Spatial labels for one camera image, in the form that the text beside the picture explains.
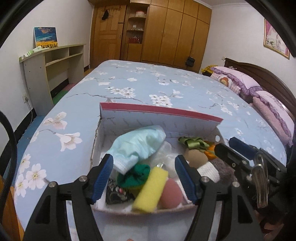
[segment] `green floor mat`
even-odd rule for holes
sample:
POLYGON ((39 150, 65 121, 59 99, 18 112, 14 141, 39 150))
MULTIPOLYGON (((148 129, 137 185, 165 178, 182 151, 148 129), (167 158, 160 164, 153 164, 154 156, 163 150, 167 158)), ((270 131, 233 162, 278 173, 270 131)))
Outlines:
POLYGON ((59 102, 60 99, 67 93, 68 93, 68 91, 61 91, 54 98, 52 98, 52 102, 54 103, 54 105, 56 105, 57 102, 59 102))

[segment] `wooden headboard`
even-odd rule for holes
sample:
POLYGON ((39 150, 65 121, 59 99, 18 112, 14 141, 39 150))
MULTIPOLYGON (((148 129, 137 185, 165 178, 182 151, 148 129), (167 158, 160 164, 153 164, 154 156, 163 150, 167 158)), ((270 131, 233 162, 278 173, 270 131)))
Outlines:
POLYGON ((225 59, 224 66, 232 66, 256 80, 263 90, 268 91, 283 103, 285 110, 295 121, 296 98, 289 88, 272 72, 254 64, 240 63, 229 58, 225 59))

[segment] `framed picture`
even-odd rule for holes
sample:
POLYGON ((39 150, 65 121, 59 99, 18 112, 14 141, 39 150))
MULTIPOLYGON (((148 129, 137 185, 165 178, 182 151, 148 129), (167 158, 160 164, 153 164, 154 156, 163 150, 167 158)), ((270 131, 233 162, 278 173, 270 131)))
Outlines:
POLYGON ((52 27, 35 27, 34 28, 36 47, 54 48, 58 47, 56 29, 52 27))
POLYGON ((282 38, 266 19, 264 19, 264 26, 263 46, 283 55, 287 59, 290 59, 290 51, 283 42, 282 38))

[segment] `cardboard box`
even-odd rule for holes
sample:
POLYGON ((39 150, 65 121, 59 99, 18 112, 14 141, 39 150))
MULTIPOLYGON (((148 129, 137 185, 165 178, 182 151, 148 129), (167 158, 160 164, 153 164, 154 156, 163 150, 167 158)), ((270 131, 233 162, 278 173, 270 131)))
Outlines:
MULTIPOLYGON (((178 142, 179 137, 203 137, 223 143, 217 126, 220 117, 199 112, 139 104, 100 103, 101 119, 96 130, 90 168, 99 165, 114 140, 129 131, 144 126, 160 125, 166 133, 166 141, 172 145, 173 153, 183 154, 185 147, 178 142)), ((106 193, 97 201, 93 209, 114 214, 139 214, 131 210, 131 204, 105 204, 106 193)), ((158 210, 156 213, 175 212, 192 208, 192 204, 175 209, 158 210)))

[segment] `blue bedsheet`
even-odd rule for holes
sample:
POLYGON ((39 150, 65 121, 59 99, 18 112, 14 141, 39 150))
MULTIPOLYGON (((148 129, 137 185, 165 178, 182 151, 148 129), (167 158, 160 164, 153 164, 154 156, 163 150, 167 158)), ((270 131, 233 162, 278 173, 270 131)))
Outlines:
POLYGON ((219 116, 224 119, 218 128, 226 143, 237 137, 286 164, 284 146, 271 127, 224 85, 186 70, 109 60, 57 103, 28 145, 15 185, 16 211, 24 227, 48 181, 68 183, 88 173, 100 102, 158 105, 219 116))

